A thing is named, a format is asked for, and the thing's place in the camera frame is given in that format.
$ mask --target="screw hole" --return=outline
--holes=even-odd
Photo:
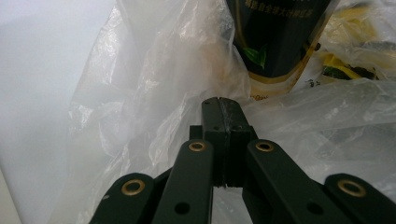
[[[338,181],[337,185],[340,190],[351,196],[364,197],[366,195],[366,189],[354,181],[342,179]]]
[[[189,144],[189,149],[192,151],[204,151],[206,149],[206,145],[201,142],[193,142]]]
[[[128,196],[134,196],[142,192],[145,186],[145,182],[139,179],[133,179],[122,185],[121,192]]]
[[[323,214],[323,208],[318,205],[317,203],[309,203],[306,205],[306,209],[310,211],[311,213],[315,215],[322,215]]]
[[[271,144],[265,142],[260,142],[256,144],[256,148],[263,152],[270,152],[274,150],[274,147]]]
[[[186,215],[190,212],[190,205],[187,203],[178,203],[175,206],[175,212],[179,215]]]

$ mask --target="black plastic part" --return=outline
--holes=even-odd
[[[185,142],[178,152],[152,223],[210,223],[212,173],[212,145],[204,140]]]
[[[352,223],[276,143],[251,141],[247,166],[271,204],[270,223]],[[257,213],[259,209],[248,211]]]
[[[154,179],[155,182],[155,190],[161,196],[163,194],[163,189],[165,188],[166,182],[168,181],[169,175],[172,172],[172,168],[168,169],[167,171],[163,172],[159,176]]]
[[[274,209],[265,198],[259,184],[251,173],[247,173],[247,181],[242,191],[242,197],[253,223],[271,223]]]
[[[122,192],[125,183],[131,180],[144,183],[143,189],[135,195],[126,195]],[[114,224],[114,223],[149,223],[150,213],[155,207],[154,179],[148,175],[131,174],[119,178],[103,197],[90,224]]]
[[[364,180],[353,175],[330,175],[324,187],[356,223],[396,223],[396,204]]]
[[[221,105],[218,98],[210,98],[202,102],[202,137],[215,148],[213,180],[214,185],[225,186],[225,160],[227,155],[226,132]]]
[[[189,139],[204,139],[202,125],[191,125]]]
[[[257,138],[241,106],[226,98],[202,102],[202,135],[190,128],[192,136],[202,136],[215,149],[214,184],[216,187],[242,187],[245,181],[246,145]]]

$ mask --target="clear plastic bag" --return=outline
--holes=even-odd
[[[222,0],[117,2],[70,106],[69,178],[51,223],[88,223],[120,176],[172,166],[201,102],[247,99]]]
[[[295,89],[360,77],[395,81],[395,12],[392,1],[341,1],[308,65],[315,73],[305,71]]]
[[[396,200],[396,84],[340,82],[248,98],[223,0],[119,0],[70,106],[69,177],[49,223],[88,223],[112,183],[171,167],[203,100],[237,100],[260,138],[319,182],[362,177]],[[215,189],[212,223],[249,223],[240,189]]]

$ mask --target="yellow object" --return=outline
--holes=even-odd
[[[360,5],[334,12],[328,22],[328,38],[355,44],[376,40],[377,32],[367,15],[369,8],[369,5]]]
[[[345,73],[351,79],[361,78],[357,73],[346,67],[346,65],[333,54],[326,55],[324,59],[324,66],[326,67],[333,67]]]

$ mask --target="can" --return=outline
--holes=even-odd
[[[289,92],[339,0],[227,0],[256,100]]]

